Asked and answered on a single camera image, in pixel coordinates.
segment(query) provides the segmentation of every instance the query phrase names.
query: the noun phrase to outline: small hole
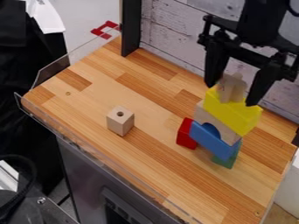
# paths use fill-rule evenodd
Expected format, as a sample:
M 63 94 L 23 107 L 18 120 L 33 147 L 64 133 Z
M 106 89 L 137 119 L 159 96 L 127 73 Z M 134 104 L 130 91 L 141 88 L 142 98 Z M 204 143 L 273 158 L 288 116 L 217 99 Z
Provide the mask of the small hole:
M 118 115 L 118 116 L 123 116 L 123 112 L 121 112 L 121 111 L 120 111 L 120 112 L 117 112 L 117 115 Z
M 256 217 L 260 217 L 260 216 L 261 216 L 260 212 L 255 212 L 254 215 L 255 215 Z

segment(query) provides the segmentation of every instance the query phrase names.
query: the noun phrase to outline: yellow block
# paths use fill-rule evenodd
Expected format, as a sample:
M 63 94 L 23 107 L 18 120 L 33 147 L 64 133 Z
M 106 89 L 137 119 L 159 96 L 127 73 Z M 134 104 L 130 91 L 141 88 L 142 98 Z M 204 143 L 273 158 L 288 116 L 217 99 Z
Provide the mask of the yellow block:
M 246 135 L 260 119 L 262 108 L 243 102 L 221 103 L 215 87 L 205 93 L 204 109 L 240 136 Z

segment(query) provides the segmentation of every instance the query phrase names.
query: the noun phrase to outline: red block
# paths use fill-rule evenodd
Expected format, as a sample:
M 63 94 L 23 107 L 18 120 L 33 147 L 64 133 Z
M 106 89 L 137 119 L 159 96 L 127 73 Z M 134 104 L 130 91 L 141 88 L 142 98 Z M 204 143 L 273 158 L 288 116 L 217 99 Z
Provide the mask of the red block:
M 195 150 L 198 143 L 189 137 L 189 131 L 191 129 L 191 124 L 193 120 L 190 118 L 185 118 L 177 132 L 177 144 L 187 147 L 191 150 Z

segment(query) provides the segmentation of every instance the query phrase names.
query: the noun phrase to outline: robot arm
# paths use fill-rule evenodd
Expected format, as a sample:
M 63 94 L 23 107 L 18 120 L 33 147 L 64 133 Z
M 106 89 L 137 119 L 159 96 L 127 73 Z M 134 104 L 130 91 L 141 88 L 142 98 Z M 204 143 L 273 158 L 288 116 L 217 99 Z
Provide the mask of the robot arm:
M 228 60 L 233 57 L 260 70 L 254 77 L 246 103 L 256 105 L 276 81 L 295 81 L 299 70 L 299 47 L 279 34 L 287 11 L 299 16 L 290 0 L 246 0 L 238 22 L 220 17 L 205 16 L 205 28 L 198 43 L 206 49 L 205 83 L 210 88 L 222 77 Z M 210 34 L 211 26 L 219 29 Z M 227 32 L 236 34 L 231 39 Z M 253 47 L 271 46 L 277 49 L 272 57 L 266 57 L 241 47 L 247 43 Z M 289 53 L 296 56 L 292 66 L 286 64 Z

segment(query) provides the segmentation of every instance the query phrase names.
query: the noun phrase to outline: wooden wall panel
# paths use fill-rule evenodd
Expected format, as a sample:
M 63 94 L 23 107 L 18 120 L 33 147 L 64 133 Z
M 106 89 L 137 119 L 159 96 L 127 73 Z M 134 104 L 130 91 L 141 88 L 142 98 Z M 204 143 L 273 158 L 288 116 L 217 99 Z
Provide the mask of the wooden wall panel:
M 237 20 L 243 3 L 244 0 L 143 0 L 141 47 L 202 76 L 205 69 L 205 50 L 196 43 L 204 26 L 202 17 L 206 13 L 212 13 Z M 299 31 L 289 29 L 289 26 L 295 23 L 296 27 L 299 27 L 299 19 L 287 15 L 281 33 L 299 44 L 299 35 L 295 35 Z M 268 56 L 272 55 L 275 49 L 265 47 L 255 51 Z M 231 59 L 226 73 L 233 74 L 236 71 L 245 75 L 244 79 L 250 87 L 257 69 Z M 287 80 L 276 82 L 261 101 L 261 105 L 299 123 L 297 95 L 299 87 L 296 84 Z

